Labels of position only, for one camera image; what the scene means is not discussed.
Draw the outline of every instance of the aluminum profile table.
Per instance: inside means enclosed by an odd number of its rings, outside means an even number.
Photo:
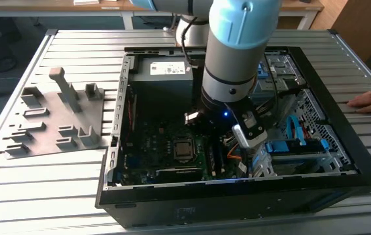
[[[174,35],[147,31],[61,30],[47,35],[0,115],[0,147],[25,86],[57,91],[49,79],[62,66],[75,88],[97,82],[105,88],[102,138],[109,141],[125,47],[174,46]],[[357,114],[345,102],[371,91],[371,71],[338,35],[328,31],[284,30],[272,46],[302,47],[371,153],[371,114]],[[105,149],[7,160],[0,154],[0,234],[371,234],[371,193],[340,202],[317,214],[222,221],[125,230],[105,210],[95,208]]]

